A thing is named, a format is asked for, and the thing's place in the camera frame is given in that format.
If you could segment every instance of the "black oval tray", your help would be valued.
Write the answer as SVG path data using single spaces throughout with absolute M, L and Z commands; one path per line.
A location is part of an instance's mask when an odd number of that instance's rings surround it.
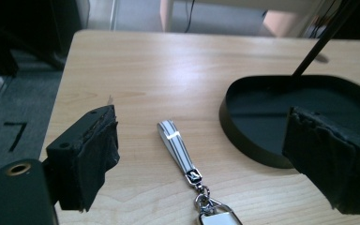
M 232 144 L 250 158 L 275 168 L 292 168 L 282 156 L 291 106 L 321 113 L 360 135 L 360 86 L 327 75 L 237 80 L 221 103 L 219 120 Z

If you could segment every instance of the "black cable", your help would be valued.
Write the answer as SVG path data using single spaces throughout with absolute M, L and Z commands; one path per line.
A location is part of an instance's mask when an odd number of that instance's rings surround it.
M 323 26 L 326 15 L 329 13 L 330 9 L 333 7 L 333 5 L 335 4 L 336 1 L 337 0 L 333 0 L 333 2 L 330 5 L 329 9 L 327 9 L 326 12 L 323 14 L 323 16 L 321 16 L 321 18 L 318 20 L 317 25 L 312 30 L 311 35 L 309 36 L 309 38 L 316 38 L 317 37 L 317 33 L 320 30 L 320 28 Z
M 192 9 L 194 9 L 194 3 L 195 3 L 195 0 L 192 0 L 191 11 L 189 12 L 189 17 L 188 17 L 188 25 L 187 25 L 186 31 L 184 33 L 188 33 L 189 27 L 191 26 L 191 16 L 192 16 Z

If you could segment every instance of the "gray carpet floor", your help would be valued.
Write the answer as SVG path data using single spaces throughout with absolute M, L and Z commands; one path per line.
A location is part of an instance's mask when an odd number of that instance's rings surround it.
M 116 30 L 161 32 L 159 3 L 121 1 Z M 175 3 L 173 32 L 186 29 L 190 3 Z M 189 33 L 271 36 L 262 26 L 263 13 L 264 10 L 196 3 Z M 15 52 L 14 56 L 20 71 L 0 100 L 0 168 L 15 160 L 39 157 L 62 76 L 62 71 L 32 55 Z

